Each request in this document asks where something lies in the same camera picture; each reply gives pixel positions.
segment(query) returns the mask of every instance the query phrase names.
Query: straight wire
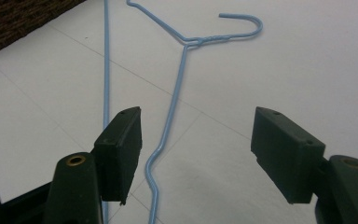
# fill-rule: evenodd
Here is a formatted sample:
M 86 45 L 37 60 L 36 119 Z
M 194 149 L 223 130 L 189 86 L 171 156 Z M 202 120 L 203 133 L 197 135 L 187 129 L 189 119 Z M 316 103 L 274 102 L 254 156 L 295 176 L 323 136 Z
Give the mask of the straight wire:
M 242 33 L 242 34 L 234 34 L 234 35 L 213 35 L 213 36 L 206 36 L 206 37 L 187 38 L 187 37 L 181 35 L 179 32 L 177 32 L 175 29 L 173 29 L 170 25 L 168 25 L 167 23 L 165 23 L 164 21 L 159 19 L 157 16 L 155 16 L 153 13 L 151 13 L 150 11 L 148 11 L 146 8 L 142 7 L 141 5 L 139 5 L 137 3 L 133 3 L 131 0 L 127 0 L 127 5 L 129 5 L 130 7 L 136 7 L 139 10 L 141 10 L 145 15 L 147 15 L 150 19 L 155 21 L 158 25 L 160 25 L 169 34 L 180 39 L 182 41 L 181 44 L 184 45 L 183 52 L 182 52 L 182 59 L 181 59 L 180 66 L 179 66 L 179 72 L 178 72 L 176 83 L 175 83 L 175 89 L 173 91 L 171 105 L 170 105 L 168 116 L 167 116 L 167 119 L 165 122 L 161 140 L 160 140 L 156 150 L 152 153 L 150 158 L 147 160 L 147 163 L 145 166 L 146 180 L 147 180 L 147 183 L 149 184 L 149 187 L 152 190 L 152 204 L 151 204 L 151 208 L 150 208 L 149 224 L 155 224 L 156 218 L 157 218 L 157 211 L 158 211 L 158 186 L 152 176 L 151 169 L 152 169 L 153 162 L 156 160 L 158 155 L 165 148 L 168 136 L 170 134 L 172 120 L 173 120 L 175 108 L 177 105 L 177 101 L 179 98 L 180 89 L 182 86 L 182 80 L 183 80 L 183 74 L 184 74 L 185 67 L 186 67 L 186 57 L 187 57 L 188 49 L 200 47 L 205 43 L 222 43 L 222 42 L 227 42 L 228 40 L 234 39 L 234 38 L 245 38 L 245 37 L 255 36 L 255 35 L 259 34 L 261 32 L 261 30 L 263 29 L 263 22 L 260 19 L 258 19 L 257 17 L 250 16 L 250 15 L 221 13 L 221 14 L 219 14 L 220 18 L 251 21 L 252 23 L 254 23 L 256 25 L 256 29 L 250 33 Z
M 104 14 L 104 76 L 103 76 L 103 129 L 109 124 L 110 55 L 109 55 L 109 9 L 108 0 L 103 0 Z M 109 203 L 102 201 L 103 223 L 109 222 Z

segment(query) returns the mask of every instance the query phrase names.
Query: metal rivet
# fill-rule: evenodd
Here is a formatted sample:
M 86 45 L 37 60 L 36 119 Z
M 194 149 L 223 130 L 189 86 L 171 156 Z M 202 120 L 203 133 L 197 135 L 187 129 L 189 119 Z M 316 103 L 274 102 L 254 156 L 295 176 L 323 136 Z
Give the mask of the metal rivet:
M 349 159 L 349 158 L 342 158 L 340 161 L 344 162 L 347 166 L 351 167 L 352 169 L 358 169 L 358 161 Z
M 70 157 L 67 161 L 66 161 L 66 165 L 68 166 L 77 166 L 80 165 L 81 163 L 86 161 L 86 157 L 82 156 L 82 155 L 75 155 Z

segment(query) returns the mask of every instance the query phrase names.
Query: dark green clamp jaw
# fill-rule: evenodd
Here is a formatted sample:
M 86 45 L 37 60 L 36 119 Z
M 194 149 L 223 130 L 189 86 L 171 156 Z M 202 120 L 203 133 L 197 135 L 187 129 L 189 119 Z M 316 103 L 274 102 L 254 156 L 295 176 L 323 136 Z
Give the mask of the dark green clamp jaw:
M 309 203 L 319 224 L 358 224 L 358 160 L 333 156 L 325 145 L 280 112 L 257 107 L 252 152 L 289 203 Z
M 141 108 L 121 111 L 91 153 L 76 153 L 58 162 L 43 223 L 102 223 L 101 199 L 126 203 L 141 148 Z

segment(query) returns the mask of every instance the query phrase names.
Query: bent wire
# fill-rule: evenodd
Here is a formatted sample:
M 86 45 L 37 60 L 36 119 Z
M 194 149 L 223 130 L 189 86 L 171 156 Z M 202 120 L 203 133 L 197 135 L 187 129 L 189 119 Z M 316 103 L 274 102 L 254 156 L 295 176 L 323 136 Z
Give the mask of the bent wire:
M 109 55 L 109 9 L 108 0 L 103 1 L 103 28 L 104 28 L 104 74 L 103 74 L 103 128 L 109 124 L 109 92 L 110 92 L 110 55 Z M 108 202 L 102 202 L 103 223 L 109 222 Z
M 170 134 L 170 129 L 172 126 L 172 120 L 176 108 L 176 104 L 178 102 L 179 98 L 179 92 L 182 86 L 182 80 L 183 80 L 183 74 L 185 71 L 186 66 L 186 57 L 187 57 L 187 51 L 189 48 L 192 47 L 200 47 L 201 45 L 205 43 L 221 43 L 226 42 L 230 39 L 234 38 L 245 38 L 254 36 L 260 33 L 260 31 L 263 29 L 263 22 L 258 19 L 257 17 L 250 16 L 250 15 L 241 15 L 241 14 L 228 14 L 228 13 L 221 13 L 219 14 L 220 18 L 228 18 L 228 19 L 238 19 L 238 20 L 245 20 L 245 21 L 251 21 L 256 25 L 256 29 L 250 33 L 244 33 L 244 34 L 234 34 L 234 35 L 212 35 L 212 36 L 206 36 L 206 37 L 185 37 L 181 35 L 179 32 L 177 32 L 175 29 L 173 29 L 170 25 L 159 19 L 157 16 L 155 16 L 153 13 L 148 11 L 146 8 L 142 7 L 141 5 L 137 3 L 133 3 L 131 0 L 127 0 L 127 5 L 130 7 L 136 7 L 139 10 L 141 10 L 144 14 L 146 14 L 150 19 L 155 21 L 158 25 L 160 25 L 163 29 L 165 29 L 169 34 L 173 35 L 174 37 L 179 38 L 182 41 L 183 44 L 183 52 L 182 52 L 182 59 L 179 66 L 179 72 L 177 75 L 175 88 L 172 95 L 171 105 L 168 112 L 168 116 L 166 118 L 164 130 L 160 139 L 160 142 L 155 149 L 155 151 L 152 153 L 152 155 L 147 160 L 146 166 L 145 166 L 145 175 L 147 179 L 147 183 L 149 184 L 149 187 L 152 190 L 152 204 L 150 208 L 150 217 L 149 217 L 149 224 L 156 223 L 156 215 L 158 211 L 158 186 L 152 176 L 152 165 L 153 162 L 156 160 L 158 155 L 162 152 L 162 150 L 165 148 L 165 145 L 167 143 L 168 136 Z

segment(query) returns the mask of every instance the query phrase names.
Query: white tiled floor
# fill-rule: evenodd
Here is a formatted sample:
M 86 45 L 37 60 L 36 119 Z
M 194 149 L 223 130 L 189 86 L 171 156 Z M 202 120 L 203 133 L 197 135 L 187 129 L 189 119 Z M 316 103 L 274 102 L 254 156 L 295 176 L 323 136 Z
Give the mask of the white tiled floor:
M 184 35 L 251 30 L 219 12 L 252 14 L 262 35 L 191 50 L 181 102 L 155 175 L 158 221 L 315 223 L 287 204 L 250 151 L 255 107 L 278 110 L 358 158 L 358 3 L 139 0 Z M 139 105 L 144 148 L 128 204 L 111 222 L 146 223 L 144 165 L 157 146 L 181 45 L 124 0 L 110 1 L 111 117 Z M 52 178 L 65 155 L 90 151 L 103 120 L 103 1 L 89 0 L 0 51 L 0 196 Z

